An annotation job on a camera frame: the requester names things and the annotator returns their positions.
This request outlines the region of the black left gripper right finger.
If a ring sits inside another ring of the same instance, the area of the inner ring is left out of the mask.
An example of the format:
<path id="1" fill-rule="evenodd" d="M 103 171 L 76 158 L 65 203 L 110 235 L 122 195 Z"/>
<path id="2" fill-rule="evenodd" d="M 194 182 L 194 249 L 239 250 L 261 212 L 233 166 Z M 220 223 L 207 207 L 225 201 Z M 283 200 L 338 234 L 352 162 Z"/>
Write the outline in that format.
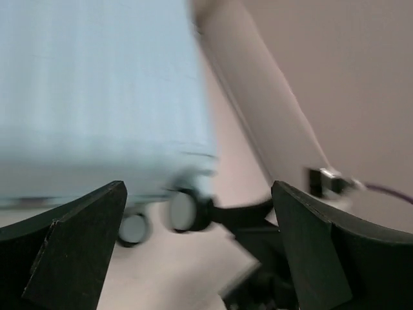
<path id="1" fill-rule="evenodd" d="M 412 234 L 282 181 L 272 198 L 301 309 L 412 309 Z"/>

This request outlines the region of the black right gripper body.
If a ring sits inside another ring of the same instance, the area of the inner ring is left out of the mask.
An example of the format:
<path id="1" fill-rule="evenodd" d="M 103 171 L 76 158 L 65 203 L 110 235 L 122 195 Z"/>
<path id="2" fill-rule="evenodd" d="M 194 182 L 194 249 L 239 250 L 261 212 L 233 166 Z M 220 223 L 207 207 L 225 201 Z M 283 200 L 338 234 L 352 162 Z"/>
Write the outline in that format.
<path id="1" fill-rule="evenodd" d="M 233 239 L 257 262 L 223 289 L 226 309 L 299 309 L 277 225 L 230 227 Z"/>

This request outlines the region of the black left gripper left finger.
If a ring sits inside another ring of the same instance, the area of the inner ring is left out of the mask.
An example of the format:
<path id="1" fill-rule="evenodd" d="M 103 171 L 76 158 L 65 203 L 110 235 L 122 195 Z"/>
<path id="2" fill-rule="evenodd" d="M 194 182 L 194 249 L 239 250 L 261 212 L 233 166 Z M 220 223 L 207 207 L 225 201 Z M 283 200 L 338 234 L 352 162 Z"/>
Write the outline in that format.
<path id="1" fill-rule="evenodd" d="M 1 309 L 96 309 L 127 190 L 113 181 L 1 228 Z"/>

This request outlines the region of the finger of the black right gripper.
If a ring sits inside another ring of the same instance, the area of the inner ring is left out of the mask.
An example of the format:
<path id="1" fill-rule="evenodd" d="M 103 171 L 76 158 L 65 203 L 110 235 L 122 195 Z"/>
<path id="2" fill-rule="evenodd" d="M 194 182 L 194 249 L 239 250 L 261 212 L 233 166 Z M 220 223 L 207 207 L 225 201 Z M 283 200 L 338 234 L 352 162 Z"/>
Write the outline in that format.
<path id="1" fill-rule="evenodd" d="M 226 227 L 229 231 L 258 227 L 274 209 L 272 199 L 252 205 L 218 207 L 214 200 L 209 201 L 209 218 L 212 222 Z"/>

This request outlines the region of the light blue hard suitcase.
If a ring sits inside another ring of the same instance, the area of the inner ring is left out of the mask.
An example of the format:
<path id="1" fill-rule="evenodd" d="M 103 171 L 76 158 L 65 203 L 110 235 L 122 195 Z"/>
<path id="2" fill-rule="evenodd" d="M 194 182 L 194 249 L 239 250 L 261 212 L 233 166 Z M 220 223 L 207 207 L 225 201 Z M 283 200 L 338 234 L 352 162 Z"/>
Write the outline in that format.
<path id="1" fill-rule="evenodd" d="M 188 1 L 1 2 L 1 208 L 70 202 L 114 180 L 118 239 L 201 231 L 216 140 Z"/>

